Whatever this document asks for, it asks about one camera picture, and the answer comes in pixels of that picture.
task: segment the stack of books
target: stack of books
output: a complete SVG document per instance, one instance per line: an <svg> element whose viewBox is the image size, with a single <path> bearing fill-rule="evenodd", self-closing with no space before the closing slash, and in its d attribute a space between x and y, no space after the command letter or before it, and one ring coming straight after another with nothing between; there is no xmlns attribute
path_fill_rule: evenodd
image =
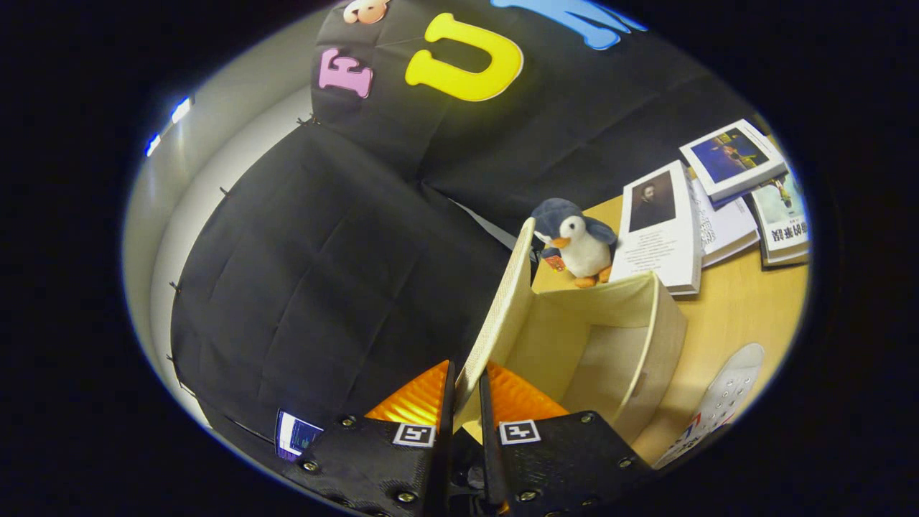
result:
<svg viewBox="0 0 919 517"><path fill-rule="evenodd" d="M810 239L804 199L785 158L748 121L710 132L680 147L698 178L702 220L714 235L706 240L703 267L759 241L764 268L808 261ZM749 232L755 229L760 238Z"/></svg>
<svg viewBox="0 0 919 517"><path fill-rule="evenodd" d="M807 262L798 182L748 121L680 147L676 160L626 185L610 280L654 271L670 294L699 292L701 270L760 244L764 269Z"/></svg>

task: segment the penguin's orange feet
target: penguin's orange feet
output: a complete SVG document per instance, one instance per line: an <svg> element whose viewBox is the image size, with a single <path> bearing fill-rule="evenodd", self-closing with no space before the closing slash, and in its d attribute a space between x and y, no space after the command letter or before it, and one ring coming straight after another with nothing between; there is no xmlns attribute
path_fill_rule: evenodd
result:
<svg viewBox="0 0 919 517"><path fill-rule="evenodd" d="M596 285L596 277L576 278L574 279L574 285L580 287L581 289L594 287Z"/></svg>
<svg viewBox="0 0 919 517"><path fill-rule="evenodd" d="M613 265L610 264L608 267L603 268L598 273L600 276L600 283L607 283L609 281L609 273L613 272Z"/></svg>

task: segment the beige fabric bin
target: beige fabric bin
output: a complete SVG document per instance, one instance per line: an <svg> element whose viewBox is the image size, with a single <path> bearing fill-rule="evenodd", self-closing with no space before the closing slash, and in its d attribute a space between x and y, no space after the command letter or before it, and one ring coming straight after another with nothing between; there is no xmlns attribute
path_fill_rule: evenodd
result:
<svg viewBox="0 0 919 517"><path fill-rule="evenodd" d="M457 378L455 429L481 439L478 380L488 361L571 412L592 409L626 441L670 384L686 318L652 272L590 289L533 293L527 219L475 345Z"/></svg>

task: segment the penguin plush toy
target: penguin plush toy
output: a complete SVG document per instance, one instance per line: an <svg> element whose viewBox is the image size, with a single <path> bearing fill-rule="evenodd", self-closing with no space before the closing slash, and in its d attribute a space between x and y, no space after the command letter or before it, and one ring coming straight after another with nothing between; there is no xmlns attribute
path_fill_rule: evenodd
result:
<svg viewBox="0 0 919 517"><path fill-rule="evenodd" d="M536 207L533 235L546 244L544 259L561 256L580 288L609 281L618 237L607 224L587 217L568 200L552 198Z"/></svg>

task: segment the blue foam letter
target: blue foam letter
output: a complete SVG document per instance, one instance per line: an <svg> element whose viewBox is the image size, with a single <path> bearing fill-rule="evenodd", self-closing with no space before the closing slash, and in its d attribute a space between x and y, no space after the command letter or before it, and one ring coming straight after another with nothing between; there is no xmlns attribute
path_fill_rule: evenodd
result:
<svg viewBox="0 0 919 517"><path fill-rule="evenodd" d="M635 20L587 0L492 0L492 6L522 7L541 14L561 23L568 29L580 33L584 36L584 43L588 47L599 51L606 50L619 43L619 35L613 29L620 30L626 34L631 33L629 27L641 31L648 30ZM611 29L601 29L579 17L594 20Z"/></svg>

